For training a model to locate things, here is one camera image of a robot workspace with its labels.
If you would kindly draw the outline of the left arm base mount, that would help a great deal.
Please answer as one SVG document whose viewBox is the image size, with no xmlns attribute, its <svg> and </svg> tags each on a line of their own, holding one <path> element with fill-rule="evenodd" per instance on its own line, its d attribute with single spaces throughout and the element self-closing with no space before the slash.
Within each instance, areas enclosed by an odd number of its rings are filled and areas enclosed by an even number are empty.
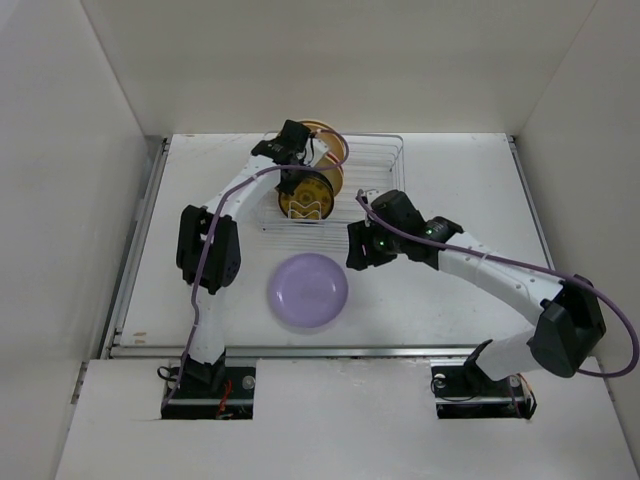
<svg viewBox="0 0 640 480">
<path fill-rule="evenodd" d="M 163 420 L 251 420 L 256 388 L 255 366 L 227 367 L 213 388 L 186 375 L 174 396 L 160 407 Z"/>
</svg>

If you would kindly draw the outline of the lavender plastic plate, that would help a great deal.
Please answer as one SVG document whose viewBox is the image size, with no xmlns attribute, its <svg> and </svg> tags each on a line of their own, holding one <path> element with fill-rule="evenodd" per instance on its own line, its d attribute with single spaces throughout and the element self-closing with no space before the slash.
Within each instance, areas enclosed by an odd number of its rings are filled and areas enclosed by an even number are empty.
<svg viewBox="0 0 640 480">
<path fill-rule="evenodd" d="M 267 285 L 267 301 L 280 322 L 296 329 L 323 328 L 344 309 L 349 284 L 328 256 L 301 253 L 282 261 Z"/>
</svg>

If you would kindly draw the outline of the brown yellow patterned plate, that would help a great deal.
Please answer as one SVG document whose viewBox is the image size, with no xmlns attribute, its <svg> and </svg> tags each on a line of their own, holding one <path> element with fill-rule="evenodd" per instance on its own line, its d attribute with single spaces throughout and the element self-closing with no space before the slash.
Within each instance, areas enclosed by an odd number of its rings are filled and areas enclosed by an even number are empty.
<svg viewBox="0 0 640 480">
<path fill-rule="evenodd" d="M 334 190 L 320 174 L 306 177 L 292 194 L 280 192 L 278 206 L 288 219 L 320 221 L 329 217 L 334 209 Z"/>
</svg>

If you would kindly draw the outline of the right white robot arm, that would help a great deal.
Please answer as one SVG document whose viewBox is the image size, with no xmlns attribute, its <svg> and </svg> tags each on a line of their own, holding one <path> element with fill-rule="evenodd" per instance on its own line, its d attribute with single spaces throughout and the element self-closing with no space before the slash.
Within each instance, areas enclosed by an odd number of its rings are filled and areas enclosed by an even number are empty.
<svg viewBox="0 0 640 480">
<path fill-rule="evenodd" d="M 348 226 L 348 268 L 362 271 L 398 256 L 464 280 L 511 307 L 530 324 L 502 340 L 481 342 L 463 367 L 465 386 L 487 393 L 510 376 L 543 369 L 573 377 L 606 332 L 590 283 L 495 260 L 493 252 L 459 224 L 423 218 L 405 192 L 358 191 L 363 220 Z"/>
</svg>

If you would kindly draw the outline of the cream white plastic plate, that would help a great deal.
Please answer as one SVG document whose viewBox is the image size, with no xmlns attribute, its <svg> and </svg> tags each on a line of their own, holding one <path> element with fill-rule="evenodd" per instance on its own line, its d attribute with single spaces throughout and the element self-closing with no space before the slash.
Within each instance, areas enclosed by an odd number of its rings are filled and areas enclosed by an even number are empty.
<svg viewBox="0 0 640 480">
<path fill-rule="evenodd" d="M 326 143 L 329 151 L 339 162 L 345 159 L 347 143 L 340 135 L 336 135 L 336 130 L 332 126 L 315 119 L 301 119 L 300 123 L 308 127 L 320 140 Z"/>
</svg>

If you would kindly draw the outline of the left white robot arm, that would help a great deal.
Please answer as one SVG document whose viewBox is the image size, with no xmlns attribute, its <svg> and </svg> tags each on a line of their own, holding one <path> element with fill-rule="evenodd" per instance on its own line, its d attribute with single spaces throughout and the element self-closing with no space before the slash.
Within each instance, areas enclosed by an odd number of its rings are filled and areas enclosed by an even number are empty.
<svg viewBox="0 0 640 480">
<path fill-rule="evenodd" d="M 194 320 L 181 358 L 178 379 L 188 380 L 201 396 L 223 387 L 225 343 L 219 323 L 205 312 L 198 295 L 210 296 L 231 285 L 241 264 L 238 223 L 269 191 L 287 190 L 317 163 L 311 129 L 287 120 L 275 137 L 262 140 L 230 183 L 203 206 L 189 205 L 180 216 L 176 264 L 191 286 Z"/>
</svg>

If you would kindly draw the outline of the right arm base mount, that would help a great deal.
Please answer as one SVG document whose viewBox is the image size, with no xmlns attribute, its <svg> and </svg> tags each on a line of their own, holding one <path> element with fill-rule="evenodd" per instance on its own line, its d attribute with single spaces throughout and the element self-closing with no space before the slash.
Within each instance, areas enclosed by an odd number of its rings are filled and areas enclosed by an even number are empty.
<svg viewBox="0 0 640 480">
<path fill-rule="evenodd" d="M 521 375 L 494 381 L 462 365 L 434 365 L 431 374 L 430 389 L 440 420 L 528 421 L 537 410 L 536 396 Z"/>
</svg>

